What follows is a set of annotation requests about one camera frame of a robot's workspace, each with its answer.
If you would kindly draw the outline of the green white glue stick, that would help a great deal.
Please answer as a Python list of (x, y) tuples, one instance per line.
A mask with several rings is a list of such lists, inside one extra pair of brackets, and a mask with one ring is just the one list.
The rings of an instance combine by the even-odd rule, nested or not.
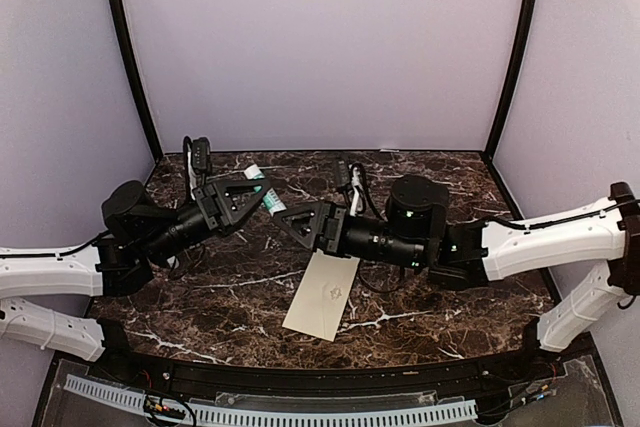
[[(248, 180), (265, 179), (264, 173), (256, 164), (251, 164), (243, 171), (243, 173)], [(262, 203), (271, 216), (274, 216), (277, 212), (281, 212), (286, 209), (285, 204), (273, 188), (270, 188), (265, 192), (262, 198)]]

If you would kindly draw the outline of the beige paper envelope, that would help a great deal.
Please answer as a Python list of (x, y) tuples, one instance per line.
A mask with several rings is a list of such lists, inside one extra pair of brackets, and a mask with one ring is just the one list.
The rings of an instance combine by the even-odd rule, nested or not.
[(358, 258), (314, 252), (282, 326), (333, 342), (358, 270)]

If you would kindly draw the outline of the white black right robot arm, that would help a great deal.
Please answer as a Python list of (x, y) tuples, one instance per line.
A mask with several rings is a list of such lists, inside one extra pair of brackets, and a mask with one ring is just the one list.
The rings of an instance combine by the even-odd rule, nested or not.
[(405, 175), (392, 184), (383, 220), (317, 201), (279, 211), (273, 221), (311, 251), (411, 268), (454, 291), (593, 261), (566, 298), (527, 325), (526, 346), (510, 360), (521, 381), (534, 379), (547, 367), (549, 352), (565, 350), (610, 308), (627, 309), (639, 296), (639, 200), (625, 182), (591, 204), (533, 219), (450, 224), (448, 206), (445, 185)]

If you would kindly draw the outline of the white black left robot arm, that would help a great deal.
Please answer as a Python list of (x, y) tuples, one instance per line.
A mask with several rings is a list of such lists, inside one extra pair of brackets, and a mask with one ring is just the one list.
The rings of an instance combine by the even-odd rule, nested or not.
[(31, 296), (122, 297), (138, 292), (183, 251), (242, 227), (270, 189), (268, 179), (209, 180), (177, 208), (159, 206), (136, 180), (102, 205), (106, 229), (75, 247), (1, 251), (1, 334), (42, 350), (71, 354), (120, 383), (141, 374), (116, 322), (80, 318), (29, 302)]

